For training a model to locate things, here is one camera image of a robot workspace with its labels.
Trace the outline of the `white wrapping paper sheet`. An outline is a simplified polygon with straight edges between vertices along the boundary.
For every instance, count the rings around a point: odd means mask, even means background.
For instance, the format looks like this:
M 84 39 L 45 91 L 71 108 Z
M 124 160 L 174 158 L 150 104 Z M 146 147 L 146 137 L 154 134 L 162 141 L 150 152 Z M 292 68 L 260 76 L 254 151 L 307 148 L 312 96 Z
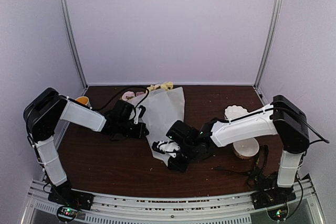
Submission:
M 185 98 L 182 87 L 168 91 L 154 90 L 148 96 L 142 94 L 128 102 L 146 108 L 141 121 L 146 124 L 149 131 L 149 135 L 146 136 L 149 146 L 154 142 L 170 142 L 166 133 L 177 120 L 184 120 Z

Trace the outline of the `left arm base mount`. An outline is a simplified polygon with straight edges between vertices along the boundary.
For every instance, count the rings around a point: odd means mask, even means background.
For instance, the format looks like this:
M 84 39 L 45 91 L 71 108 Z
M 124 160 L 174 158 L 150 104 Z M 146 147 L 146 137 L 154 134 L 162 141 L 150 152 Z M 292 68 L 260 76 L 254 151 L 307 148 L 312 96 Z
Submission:
M 73 221 L 82 210 L 90 210 L 93 204 L 94 195 L 91 193 L 73 190 L 72 184 L 66 180 L 61 185 L 51 186 L 48 200 L 59 204 L 56 210 L 56 217 L 61 223 L 69 223 Z

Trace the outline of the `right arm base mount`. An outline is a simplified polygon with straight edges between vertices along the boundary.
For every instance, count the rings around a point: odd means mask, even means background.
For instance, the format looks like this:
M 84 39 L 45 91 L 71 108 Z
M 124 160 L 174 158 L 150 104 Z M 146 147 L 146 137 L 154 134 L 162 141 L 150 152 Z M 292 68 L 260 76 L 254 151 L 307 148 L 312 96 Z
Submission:
M 265 176 L 260 173 L 249 177 L 248 185 L 255 190 L 251 201 L 255 210 L 267 210 L 268 217 L 276 222 L 290 217 L 288 204 L 297 199 L 293 186 L 282 188 L 277 185 L 277 173 Z

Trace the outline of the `large yellow flower bunch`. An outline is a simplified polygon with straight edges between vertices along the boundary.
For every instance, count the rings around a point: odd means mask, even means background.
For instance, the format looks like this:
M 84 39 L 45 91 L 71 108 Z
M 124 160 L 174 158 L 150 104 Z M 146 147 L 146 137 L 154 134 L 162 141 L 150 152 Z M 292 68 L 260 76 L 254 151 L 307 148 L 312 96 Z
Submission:
M 174 83 L 171 81 L 167 81 L 164 82 L 162 84 L 152 84 L 150 86 L 147 87 L 148 91 L 154 91 L 154 90 L 158 90 L 158 89 L 163 89 L 165 91 L 169 91 L 172 90 L 174 88 Z

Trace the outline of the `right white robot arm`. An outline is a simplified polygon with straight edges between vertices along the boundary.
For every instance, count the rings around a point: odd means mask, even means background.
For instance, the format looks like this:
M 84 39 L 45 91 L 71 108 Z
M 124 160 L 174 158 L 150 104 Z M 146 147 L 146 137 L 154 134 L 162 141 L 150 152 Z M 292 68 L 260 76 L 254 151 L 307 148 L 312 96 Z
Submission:
M 269 192 L 271 202 L 279 204 L 289 196 L 301 157 L 310 145 L 306 115 L 283 95 L 274 96 L 272 103 L 246 115 L 212 119 L 200 130 L 176 121 L 166 136 L 179 150 L 167 166 L 185 172 L 191 160 L 207 155 L 213 147 L 266 135 L 278 135 L 283 144 L 277 186 Z

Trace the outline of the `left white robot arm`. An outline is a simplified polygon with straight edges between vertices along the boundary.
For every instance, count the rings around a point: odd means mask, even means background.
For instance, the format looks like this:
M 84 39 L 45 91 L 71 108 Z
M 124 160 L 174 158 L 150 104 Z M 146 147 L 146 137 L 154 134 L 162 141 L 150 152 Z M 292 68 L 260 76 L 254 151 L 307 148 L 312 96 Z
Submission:
M 73 123 L 107 136 L 116 134 L 130 138 L 143 138 L 149 134 L 139 119 L 146 108 L 118 100 L 111 110 L 102 112 L 83 105 L 53 88 L 44 90 L 23 113 L 27 139 L 34 149 L 39 164 L 56 188 L 54 194 L 64 205 L 71 205 L 75 192 L 63 185 L 67 180 L 54 144 L 55 129 L 59 121 Z

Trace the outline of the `pink flower stem two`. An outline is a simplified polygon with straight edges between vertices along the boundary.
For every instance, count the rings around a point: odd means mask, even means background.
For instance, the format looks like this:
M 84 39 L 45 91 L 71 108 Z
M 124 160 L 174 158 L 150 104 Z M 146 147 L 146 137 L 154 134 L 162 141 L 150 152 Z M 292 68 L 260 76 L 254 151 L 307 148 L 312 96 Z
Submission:
M 128 101 L 128 100 L 131 100 L 131 99 L 133 99 L 137 96 L 143 95 L 143 94 L 144 94 L 144 92 L 142 92 L 142 91 L 140 91 L 140 92 L 127 91 L 121 96 L 121 100 Z

